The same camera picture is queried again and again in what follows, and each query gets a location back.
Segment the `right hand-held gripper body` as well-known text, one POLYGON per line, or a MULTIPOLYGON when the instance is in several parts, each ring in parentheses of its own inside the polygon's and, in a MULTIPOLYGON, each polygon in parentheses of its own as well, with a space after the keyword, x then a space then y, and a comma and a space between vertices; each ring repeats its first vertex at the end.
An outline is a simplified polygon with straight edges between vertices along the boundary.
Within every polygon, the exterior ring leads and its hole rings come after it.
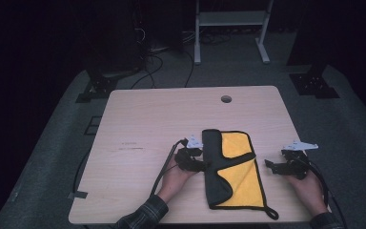
POLYGON ((283 147, 281 154, 286 159, 286 162, 276 164, 275 169, 279 170, 283 176, 295 176, 297 179, 303 179, 310 167, 310 160, 305 151, 317 148, 317 144, 295 140, 293 143, 283 147))

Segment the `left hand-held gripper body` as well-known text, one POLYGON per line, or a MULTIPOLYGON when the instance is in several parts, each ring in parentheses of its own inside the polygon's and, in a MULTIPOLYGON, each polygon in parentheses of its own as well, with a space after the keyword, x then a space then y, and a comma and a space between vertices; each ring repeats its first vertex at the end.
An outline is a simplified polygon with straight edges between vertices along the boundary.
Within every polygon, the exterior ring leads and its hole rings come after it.
POLYGON ((174 157, 175 162, 181 170, 198 172, 201 168, 201 160, 197 160, 202 155, 203 144, 193 135, 182 140, 183 148, 179 149, 174 157))

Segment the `black and yellow cloth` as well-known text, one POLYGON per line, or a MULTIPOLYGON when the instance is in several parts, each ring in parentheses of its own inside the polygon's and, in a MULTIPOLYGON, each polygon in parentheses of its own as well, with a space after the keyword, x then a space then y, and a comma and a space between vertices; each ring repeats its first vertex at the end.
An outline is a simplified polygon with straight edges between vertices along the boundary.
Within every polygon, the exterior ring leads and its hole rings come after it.
POLYGON ((267 204, 250 136, 240 131, 202 132, 206 199, 210 209, 251 209, 278 220, 267 204))

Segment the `person's left hand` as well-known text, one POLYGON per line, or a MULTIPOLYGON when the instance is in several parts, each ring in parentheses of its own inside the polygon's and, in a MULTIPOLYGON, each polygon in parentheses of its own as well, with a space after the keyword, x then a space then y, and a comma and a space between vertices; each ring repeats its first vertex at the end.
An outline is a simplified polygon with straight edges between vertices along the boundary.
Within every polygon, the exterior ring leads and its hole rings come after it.
POLYGON ((167 166, 167 172, 162 178, 162 186, 156 194, 168 204, 184 187, 186 182, 195 175, 195 172, 181 170, 172 156, 167 166))

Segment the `person's right hand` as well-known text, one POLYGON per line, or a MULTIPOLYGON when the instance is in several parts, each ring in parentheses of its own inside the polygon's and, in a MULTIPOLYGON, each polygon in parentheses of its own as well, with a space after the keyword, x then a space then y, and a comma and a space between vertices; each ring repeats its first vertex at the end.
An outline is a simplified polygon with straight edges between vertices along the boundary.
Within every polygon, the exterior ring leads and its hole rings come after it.
POLYGON ((323 198, 322 186, 313 172, 308 171, 303 179, 297 179, 292 176, 285 176, 284 178, 292 185, 297 197, 312 217, 328 213, 328 208, 323 198))

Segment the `black stand base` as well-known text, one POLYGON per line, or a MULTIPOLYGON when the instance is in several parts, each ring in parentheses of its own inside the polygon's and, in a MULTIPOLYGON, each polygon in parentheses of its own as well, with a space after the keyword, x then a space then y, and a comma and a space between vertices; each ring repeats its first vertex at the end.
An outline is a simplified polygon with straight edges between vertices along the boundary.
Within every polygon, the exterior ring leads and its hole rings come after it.
POLYGON ((76 98, 76 103, 88 103, 93 99, 107 99, 116 88, 118 78, 107 77, 99 70, 87 69, 89 82, 83 93, 76 98))
POLYGON ((306 73, 291 73, 290 78, 299 95, 314 95, 318 99, 339 98, 336 90, 323 78, 326 64, 314 64, 306 73))

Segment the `white metal stand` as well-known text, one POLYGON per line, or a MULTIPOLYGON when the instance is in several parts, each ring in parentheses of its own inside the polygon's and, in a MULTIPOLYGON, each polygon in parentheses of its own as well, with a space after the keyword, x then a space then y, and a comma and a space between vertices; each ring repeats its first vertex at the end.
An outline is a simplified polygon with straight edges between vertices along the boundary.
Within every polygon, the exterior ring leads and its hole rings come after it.
POLYGON ((270 17, 272 14, 274 0, 269 0, 265 10, 247 11, 211 11, 200 10, 200 0, 196 0, 193 63, 201 63, 200 29, 203 27, 230 27, 230 26, 260 26, 261 33, 255 39, 255 44, 264 64, 271 62, 264 46, 264 40, 270 17))

